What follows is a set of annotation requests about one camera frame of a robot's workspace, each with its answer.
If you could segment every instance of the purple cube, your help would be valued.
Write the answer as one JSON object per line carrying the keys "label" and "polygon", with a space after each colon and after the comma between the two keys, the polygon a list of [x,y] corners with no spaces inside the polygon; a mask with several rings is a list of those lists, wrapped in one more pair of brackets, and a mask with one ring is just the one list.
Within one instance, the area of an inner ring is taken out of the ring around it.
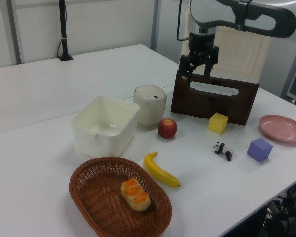
{"label": "purple cube", "polygon": [[273,146],[265,141],[263,138],[253,140],[250,143],[247,154],[256,161],[263,161],[268,158]]}

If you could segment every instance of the dark brown wooden box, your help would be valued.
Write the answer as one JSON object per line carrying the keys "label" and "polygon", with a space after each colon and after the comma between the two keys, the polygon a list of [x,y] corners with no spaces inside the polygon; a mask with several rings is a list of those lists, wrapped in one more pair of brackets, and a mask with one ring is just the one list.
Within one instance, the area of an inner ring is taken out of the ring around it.
{"label": "dark brown wooden box", "polygon": [[215,77],[207,79],[198,74],[191,75],[190,82],[192,81],[236,88],[239,93],[226,96],[195,90],[187,86],[182,75],[177,72],[171,112],[206,119],[218,112],[229,117],[228,123],[246,125],[259,84]]}

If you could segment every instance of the bread roll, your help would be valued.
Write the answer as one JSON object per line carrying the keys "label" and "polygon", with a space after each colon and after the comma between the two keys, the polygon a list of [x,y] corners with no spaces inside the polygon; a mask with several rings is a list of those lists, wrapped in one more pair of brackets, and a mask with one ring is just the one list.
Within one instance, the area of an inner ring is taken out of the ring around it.
{"label": "bread roll", "polygon": [[120,190],[127,203],[135,211],[145,211],[151,204],[149,194],[144,191],[135,178],[124,181]]}

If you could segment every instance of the black stand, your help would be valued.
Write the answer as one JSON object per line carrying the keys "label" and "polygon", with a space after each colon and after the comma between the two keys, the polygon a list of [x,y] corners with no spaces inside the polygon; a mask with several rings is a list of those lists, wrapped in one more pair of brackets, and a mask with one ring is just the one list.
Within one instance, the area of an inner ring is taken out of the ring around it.
{"label": "black stand", "polygon": [[65,10],[65,0],[59,0],[59,12],[60,12],[60,27],[61,27],[61,41],[63,45],[63,55],[58,58],[61,61],[73,60],[73,58],[68,54],[67,48],[67,33],[66,33],[66,10]]}

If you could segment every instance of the pink plate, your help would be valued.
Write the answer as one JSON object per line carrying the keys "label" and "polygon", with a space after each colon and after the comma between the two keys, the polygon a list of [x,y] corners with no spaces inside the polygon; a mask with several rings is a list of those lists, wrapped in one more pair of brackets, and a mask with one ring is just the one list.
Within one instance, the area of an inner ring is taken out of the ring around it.
{"label": "pink plate", "polygon": [[260,128],[268,136],[281,142],[296,142],[296,121],[280,116],[265,115],[260,119]]}

